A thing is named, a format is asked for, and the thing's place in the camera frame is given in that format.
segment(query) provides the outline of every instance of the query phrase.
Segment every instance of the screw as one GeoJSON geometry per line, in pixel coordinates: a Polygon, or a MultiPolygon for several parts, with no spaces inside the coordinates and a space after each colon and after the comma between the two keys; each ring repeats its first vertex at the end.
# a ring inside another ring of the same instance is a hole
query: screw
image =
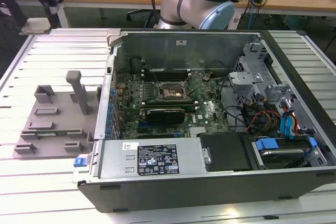
{"type": "Polygon", "coordinates": [[[205,156],[205,157],[204,157],[204,163],[205,163],[206,165],[211,164],[211,159],[210,159],[210,157],[205,156]]]}

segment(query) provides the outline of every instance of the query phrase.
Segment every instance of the circuit board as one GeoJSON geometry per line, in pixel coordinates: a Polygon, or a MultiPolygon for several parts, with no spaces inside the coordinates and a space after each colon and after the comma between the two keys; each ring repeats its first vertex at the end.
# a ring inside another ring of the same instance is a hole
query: circuit board
{"type": "Polygon", "coordinates": [[[228,131],[218,101],[219,78],[204,81],[205,74],[192,72],[184,81],[146,82],[138,74],[119,72],[112,88],[117,91],[120,139],[195,137],[201,132],[228,131]],[[183,122],[152,125],[142,116],[148,110],[165,109],[183,110],[183,122]]]}

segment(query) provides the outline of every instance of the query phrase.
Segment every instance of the metal slotted table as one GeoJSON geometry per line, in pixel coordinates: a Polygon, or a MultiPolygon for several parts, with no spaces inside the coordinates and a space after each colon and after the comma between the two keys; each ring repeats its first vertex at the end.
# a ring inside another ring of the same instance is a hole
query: metal slotted table
{"type": "MultiPolygon", "coordinates": [[[[102,84],[107,31],[57,29],[50,35],[30,36],[0,81],[0,223],[335,222],[336,184],[295,200],[102,214],[72,183],[73,158],[12,159],[20,130],[35,102],[37,85],[51,84],[55,91],[71,91],[65,81],[69,69],[81,71],[81,82],[88,91],[102,84]],[[264,216],[279,219],[265,220],[264,216]]],[[[335,121],[336,84],[330,62],[317,47],[301,48],[309,40],[305,36],[281,31],[271,34],[287,50],[288,58],[335,121]]]]}

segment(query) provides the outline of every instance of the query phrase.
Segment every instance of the power supply label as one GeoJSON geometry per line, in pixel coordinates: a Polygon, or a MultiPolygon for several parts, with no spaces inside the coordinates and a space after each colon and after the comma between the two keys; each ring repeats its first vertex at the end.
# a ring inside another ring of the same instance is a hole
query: power supply label
{"type": "Polygon", "coordinates": [[[138,174],[178,174],[179,160],[175,144],[138,146],[138,174]]]}

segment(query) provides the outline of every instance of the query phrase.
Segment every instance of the motherboard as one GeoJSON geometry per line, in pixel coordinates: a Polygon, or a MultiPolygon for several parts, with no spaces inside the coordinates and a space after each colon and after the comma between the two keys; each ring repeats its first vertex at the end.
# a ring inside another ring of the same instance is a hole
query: motherboard
{"type": "Polygon", "coordinates": [[[117,71],[120,139],[196,137],[229,130],[218,101],[219,82],[206,71],[130,74],[117,71]]]}

